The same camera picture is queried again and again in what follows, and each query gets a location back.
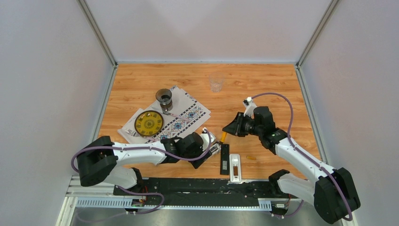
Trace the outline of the yellow handled screwdriver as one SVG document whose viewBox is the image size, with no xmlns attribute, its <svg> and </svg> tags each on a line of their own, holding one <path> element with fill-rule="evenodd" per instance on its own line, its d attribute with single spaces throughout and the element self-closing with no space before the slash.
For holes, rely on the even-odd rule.
<svg viewBox="0 0 399 226">
<path fill-rule="evenodd" d="M 219 144 L 220 145 L 222 145 L 224 142 L 225 142 L 225 139 L 226 139 L 226 137 L 227 137 L 227 133 L 226 132 L 222 132 L 222 135 L 221 135 L 221 138 L 220 138 L 220 140 L 219 140 Z"/>
</svg>

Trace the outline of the white remote battery bay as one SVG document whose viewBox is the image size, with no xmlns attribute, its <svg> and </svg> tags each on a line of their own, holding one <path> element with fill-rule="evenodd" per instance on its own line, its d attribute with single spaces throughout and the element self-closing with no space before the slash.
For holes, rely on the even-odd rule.
<svg viewBox="0 0 399 226">
<path fill-rule="evenodd" d="M 241 183 L 242 176 L 241 176 L 241 162 L 240 162 L 240 155 L 239 154 L 230 154 L 229 155 L 229 163 L 230 163 L 230 181 L 232 183 Z"/>
</svg>

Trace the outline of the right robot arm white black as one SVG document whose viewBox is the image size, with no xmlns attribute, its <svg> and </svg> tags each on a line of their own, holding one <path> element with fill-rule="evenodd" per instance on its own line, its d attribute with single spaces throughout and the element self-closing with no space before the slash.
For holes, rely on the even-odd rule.
<svg viewBox="0 0 399 226">
<path fill-rule="evenodd" d="M 306 178 L 300 179 L 287 170 L 269 177 L 269 193 L 274 197 L 292 194 L 312 204 L 319 216 L 333 224 L 352 218 L 352 212 L 361 206 L 350 172 L 335 169 L 298 145 L 288 133 L 276 127 L 272 113 L 266 106 L 256 107 L 252 116 L 238 112 L 223 132 L 237 137 L 257 136 L 262 146 L 298 169 Z"/>
</svg>

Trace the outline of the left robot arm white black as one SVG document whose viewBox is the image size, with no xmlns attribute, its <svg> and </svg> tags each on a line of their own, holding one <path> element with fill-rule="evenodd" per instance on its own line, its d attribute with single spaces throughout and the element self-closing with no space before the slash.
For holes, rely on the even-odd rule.
<svg viewBox="0 0 399 226">
<path fill-rule="evenodd" d="M 78 172 L 83 187 L 108 183 L 125 188 L 132 195 L 144 189 L 141 173 L 127 165 L 152 163 L 153 165 L 189 162 L 195 169 L 221 150 L 221 143 L 206 129 L 185 137 L 165 138 L 145 144 L 113 142 L 102 136 L 78 151 L 71 166 Z"/>
</svg>

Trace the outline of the white slim remote control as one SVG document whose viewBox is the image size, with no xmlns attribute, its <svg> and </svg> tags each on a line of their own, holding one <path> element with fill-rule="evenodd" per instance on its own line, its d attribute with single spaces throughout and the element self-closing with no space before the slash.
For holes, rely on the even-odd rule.
<svg viewBox="0 0 399 226">
<path fill-rule="evenodd" d="M 221 144 L 219 144 L 219 143 L 215 143 L 215 144 L 213 144 L 211 147 L 210 147 L 210 149 L 209 149 L 209 153 L 210 153 L 210 155 L 215 155 L 215 154 L 218 154 L 220 151 L 221 151 Z"/>
</svg>

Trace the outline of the black remote control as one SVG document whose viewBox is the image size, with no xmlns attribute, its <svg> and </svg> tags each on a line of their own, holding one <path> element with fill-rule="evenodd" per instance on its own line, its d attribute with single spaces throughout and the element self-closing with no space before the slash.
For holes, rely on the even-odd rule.
<svg viewBox="0 0 399 226">
<path fill-rule="evenodd" d="M 229 144 L 221 145 L 221 158 L 220 158 L 220 174 L 221 175 L 229 175 L 229 155 L 230 155 L 230 147 Z"/>
</svg>

